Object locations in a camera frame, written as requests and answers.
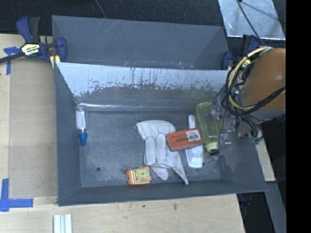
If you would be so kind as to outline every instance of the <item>orange box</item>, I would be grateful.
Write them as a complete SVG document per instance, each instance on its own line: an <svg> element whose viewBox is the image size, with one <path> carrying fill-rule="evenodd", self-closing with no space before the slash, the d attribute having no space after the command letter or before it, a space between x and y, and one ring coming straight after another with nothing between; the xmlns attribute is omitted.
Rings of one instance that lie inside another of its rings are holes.
<svg viewBox="0 0 311 233"><path fill-rule="evenodd" d="M198 128L168 133L166 139L172 151L190 149L202 144L202 136Z"/></svg>

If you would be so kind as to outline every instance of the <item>green bottle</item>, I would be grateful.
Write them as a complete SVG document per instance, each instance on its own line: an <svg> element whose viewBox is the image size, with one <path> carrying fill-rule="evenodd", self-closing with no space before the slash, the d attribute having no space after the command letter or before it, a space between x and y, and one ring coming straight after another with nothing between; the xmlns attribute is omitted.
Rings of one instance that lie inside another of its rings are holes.
<svg viewBox="0 0 311 233"><path fill-rule="evenodd" d="M203 102L195 107L199 120L203 142L208 152L218 151L219 129L216 119L210 113L211 102Z"/></svg>

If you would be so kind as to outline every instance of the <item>white glove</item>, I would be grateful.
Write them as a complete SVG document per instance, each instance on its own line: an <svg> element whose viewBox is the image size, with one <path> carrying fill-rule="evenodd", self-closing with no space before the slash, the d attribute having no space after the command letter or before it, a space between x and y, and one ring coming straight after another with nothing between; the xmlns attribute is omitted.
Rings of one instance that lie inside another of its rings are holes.
<svg viewBox="0 0 311 233"><path fill-rule="evenodd" d="M195 128L195 117L190 115L188 117L189 129ZM203 146L202 144L190 149L186 149L187 162L189 167L201 168L203 164Z"/></svg>
<svg viewBox="0 0 311 233"><path fill-rule="evenodd" d="M175 127L166 121L149 120L137 123L138 131L145 140L144 163L163 180L167 180L167 168L173 170L188 184L179 152L170 151L166 135L175 132Z"/></svg>

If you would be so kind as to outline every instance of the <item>black carpet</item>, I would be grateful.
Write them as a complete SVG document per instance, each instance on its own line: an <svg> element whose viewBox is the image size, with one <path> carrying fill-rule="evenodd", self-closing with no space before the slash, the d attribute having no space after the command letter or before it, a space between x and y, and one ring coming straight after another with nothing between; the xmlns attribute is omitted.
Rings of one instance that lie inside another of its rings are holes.
<svg viewBox="0 0 311 233"><path fill-rule="evenodd" d="M98 0L107 18L223 26L217 0ZM286 0L273 0L286 36ZM0 0L0 33L17 33L15 22L24 15L41 17L39 35L51 35L51 15L103 17L94 0ZM240 38L227 39L229 49L241 47ZM267 46L283 47L285 42L264 40ZM263 124L267 148L286 205L285 120ZM244 195L250 200L245 216L247 232L274 232L263 194Z"/></svg>

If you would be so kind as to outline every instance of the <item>gray tray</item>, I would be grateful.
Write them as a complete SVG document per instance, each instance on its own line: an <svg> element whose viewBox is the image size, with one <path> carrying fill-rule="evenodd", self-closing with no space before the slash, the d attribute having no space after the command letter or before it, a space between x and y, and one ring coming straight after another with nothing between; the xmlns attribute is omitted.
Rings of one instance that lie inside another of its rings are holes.
<svg viewBox="0 0 311 233"><path fill-rule="evenodd" d="M221 27L53 17L53 37L68 43L68 63L55 73L58 203L62 205L176 199L265 191L256 148L234 139L219 157L204 151L204 166L166 181L127 184L125 171L143 166L136 123L158 119L187 128L195 106L224 83L227 45ZM86 109L87 141L79 146L75 107Z"/></svg>

